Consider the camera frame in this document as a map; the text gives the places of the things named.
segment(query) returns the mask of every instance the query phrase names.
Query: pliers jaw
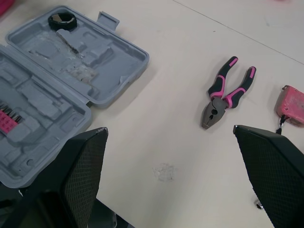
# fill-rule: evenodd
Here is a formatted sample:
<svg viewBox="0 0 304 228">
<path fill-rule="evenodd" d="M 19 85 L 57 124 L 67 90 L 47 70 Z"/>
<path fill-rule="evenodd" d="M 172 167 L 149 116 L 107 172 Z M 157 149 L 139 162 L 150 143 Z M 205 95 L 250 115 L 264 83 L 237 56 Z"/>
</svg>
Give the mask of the pliers jaw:
<svg viewBox="0 0 304 228">
<path fill-rule="evenodd" d="M 216 124 L 223 117 L 228 106 L 227 102 L 220 97 L 214 97 L 205 108 L 201 126 L 208 129 Z"/>
</svg>

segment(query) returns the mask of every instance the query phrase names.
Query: table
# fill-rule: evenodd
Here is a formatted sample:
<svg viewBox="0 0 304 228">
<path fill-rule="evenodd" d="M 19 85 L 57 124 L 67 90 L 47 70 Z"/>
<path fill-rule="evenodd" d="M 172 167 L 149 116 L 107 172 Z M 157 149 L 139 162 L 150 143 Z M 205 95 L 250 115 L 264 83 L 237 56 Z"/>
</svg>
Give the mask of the table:
<svg viewBox="0 0 304 228">
<path fill-rule="evenodd" d="M 172 0 L 20 1 L 0 19 L 1 42 L 10 29 L 58 4 L 94 20 L 99 11 L 109 13 L 121 22 L 117 34 L 150 54 L 147 70 L 120 98 L 104 110 L 92 107 L 90 129 L 109 129 L 97 198 L 136 228 L 271 228 L 253 204 L 232 130 L 243 124 L 275 131 L 281 88 L 304 91 L 303 64 Z M 233 55 L 239 62 L 226 91 L 250 66 L 256 78 L 239 107 L 205 131 L 206 91 Z M 283 129 L 303 151 L 301 132 L 289 124 Z"/>
</svg>

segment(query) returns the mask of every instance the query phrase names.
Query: gray plastic tool case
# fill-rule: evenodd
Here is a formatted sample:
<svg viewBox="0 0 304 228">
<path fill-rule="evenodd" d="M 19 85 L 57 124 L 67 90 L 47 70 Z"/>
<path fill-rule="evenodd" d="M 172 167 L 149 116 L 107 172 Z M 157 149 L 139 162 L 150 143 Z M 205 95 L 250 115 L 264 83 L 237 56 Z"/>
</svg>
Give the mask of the gray plastic tool case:
<svg viewBox="0 0 304 228">
<path fill-rule="evenodd" d="M 57 32 L 77 53 L 48 25 L 49 16 L 66 11 L 77 28 Z M 115 34 L 117 19 L 102 12 L 97 22 L 59 6 L 10 32 L 9 45 L 0 46 L 0 100 L 22 117 L 8 134 L 0 132 L 4 185 L 30 185 L 91 124 L 87 103 L 107 107 L 146 69 L 149 55 Z"/>
</svg>

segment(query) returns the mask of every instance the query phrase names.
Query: pink and black pliers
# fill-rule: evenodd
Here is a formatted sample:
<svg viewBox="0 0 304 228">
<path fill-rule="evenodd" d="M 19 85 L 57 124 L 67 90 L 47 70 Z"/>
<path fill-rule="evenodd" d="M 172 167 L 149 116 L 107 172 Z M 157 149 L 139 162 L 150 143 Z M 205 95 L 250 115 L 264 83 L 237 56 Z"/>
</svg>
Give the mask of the pink and black pliers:
<svg viewBox="0 0 304 228">
<path fill-rule="evenodd" d="M 227 108 L 236 108 L 240 98 L 250 88 L 253 82 L 257 71 L 254 66 L 248 69 L 239 88 L 222 98 L 224 95 L 227 73 L 237 61 L 238 58 L 233 56 L 227 63 L 225 63 L 220 69 L 213 86 L 208 90 L 211 102 L 206 106 L 203 113 L 202 127 L 205 129 L 208 129 L 217 123 L 222 118 Z"/>
</svg>

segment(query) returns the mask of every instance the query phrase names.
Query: scratch on table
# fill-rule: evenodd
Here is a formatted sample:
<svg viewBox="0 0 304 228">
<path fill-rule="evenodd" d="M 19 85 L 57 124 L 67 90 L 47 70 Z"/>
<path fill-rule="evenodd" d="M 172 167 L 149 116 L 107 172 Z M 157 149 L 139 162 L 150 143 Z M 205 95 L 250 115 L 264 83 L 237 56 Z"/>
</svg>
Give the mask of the scratch on table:
<svg viewBox="0 0 304 228">
<path fill-rule="evenodd" d="M 161 182 L 171 182 L 174 180 L 175 168 L 168 163 L 161 163 L 158 167 L 153 168 L 155 178 Z"/>
</svg>

